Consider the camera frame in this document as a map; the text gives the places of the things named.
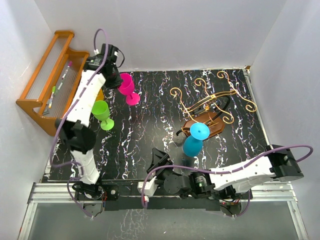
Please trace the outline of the orange wine glass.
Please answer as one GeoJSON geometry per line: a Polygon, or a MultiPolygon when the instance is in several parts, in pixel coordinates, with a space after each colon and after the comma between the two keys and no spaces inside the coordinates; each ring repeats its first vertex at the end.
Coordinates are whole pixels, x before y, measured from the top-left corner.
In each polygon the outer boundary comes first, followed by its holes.
{"type": "Polygon", "coordinates": [[[102,89],[99,90],[95,101],[103,101],[105,99],[104,93],[102,89]]]}

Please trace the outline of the blue wine glass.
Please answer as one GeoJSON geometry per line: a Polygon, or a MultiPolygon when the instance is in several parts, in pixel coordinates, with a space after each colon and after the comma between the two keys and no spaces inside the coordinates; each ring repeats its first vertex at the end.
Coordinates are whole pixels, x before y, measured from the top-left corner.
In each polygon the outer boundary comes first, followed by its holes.
{"type": "Polygon", "coordinates": [[[188,157],[196,157],[203,149],[203,141],[210,135],[209,127],[201,122],[194,123],[190,127],[190,136],[182,145],[184,154],[188,157]]]}

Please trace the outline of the green wine glass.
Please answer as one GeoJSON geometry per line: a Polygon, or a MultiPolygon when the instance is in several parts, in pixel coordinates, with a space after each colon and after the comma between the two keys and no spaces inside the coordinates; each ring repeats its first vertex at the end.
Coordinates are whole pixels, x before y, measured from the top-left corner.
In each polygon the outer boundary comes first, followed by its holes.
{"type": "Polygon", "coordinates": [[[114,121],[110,118],[110,110],[107,102],[98,100],[93,104],[91,113],[100,121],[100,127],[104,131],[109,131],[114,127],[114,121]]]}

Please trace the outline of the pink wine glass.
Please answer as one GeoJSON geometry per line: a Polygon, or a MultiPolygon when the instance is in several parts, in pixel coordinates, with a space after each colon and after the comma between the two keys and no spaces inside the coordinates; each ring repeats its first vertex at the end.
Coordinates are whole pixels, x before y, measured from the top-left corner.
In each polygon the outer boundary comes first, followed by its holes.
{"type": "Polygon", "coordinates": [[[129,106],[134,106],[139,103],[140,96],[135,93],[135,84],[133,78],[128,73],[121,73],[120,78],[122,79],[121,85],[118,87],[119,92],[125,96],[125,101],[129,106]]]}

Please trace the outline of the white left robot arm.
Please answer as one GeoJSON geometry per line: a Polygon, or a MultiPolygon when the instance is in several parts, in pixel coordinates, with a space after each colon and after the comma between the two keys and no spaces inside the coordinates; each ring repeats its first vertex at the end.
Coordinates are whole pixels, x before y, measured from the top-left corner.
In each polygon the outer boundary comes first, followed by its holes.
{"type": "Polygon", "coordinates": [[[72,188],[92,200],[101,199],[106,191],[94,159],[97,136],[89,128],[90,117],[101,88],[117,89],[123,82],[117,66],[119,53],[118,47],[103,44],[100,51],[86,59],[71,105],[64,116],[55,121],[54,138],[68,147],[74,159],[72,163],[80,173],[72,188]]]}

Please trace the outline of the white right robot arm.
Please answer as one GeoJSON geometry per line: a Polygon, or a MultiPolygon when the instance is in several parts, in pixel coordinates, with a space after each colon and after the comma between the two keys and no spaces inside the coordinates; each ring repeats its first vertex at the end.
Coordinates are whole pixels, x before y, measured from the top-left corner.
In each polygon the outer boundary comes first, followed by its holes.
{"type": "Polygon", "coordinates": [[[252,187],[273,179],[290,182],[303,178],[299,162],[310,156],[295,159],[292,146],[270,144],[258,156],[226,167],[210,169],[192,169],[187,175],[174,171],[169,155],[153,148],[153,157],[157,159],[147,170],[147,177],[137,184],[144,203],[161,187],[171,195],[181,198],[192,196],[195,199],[235,199],[247,193],[252,187]]]}

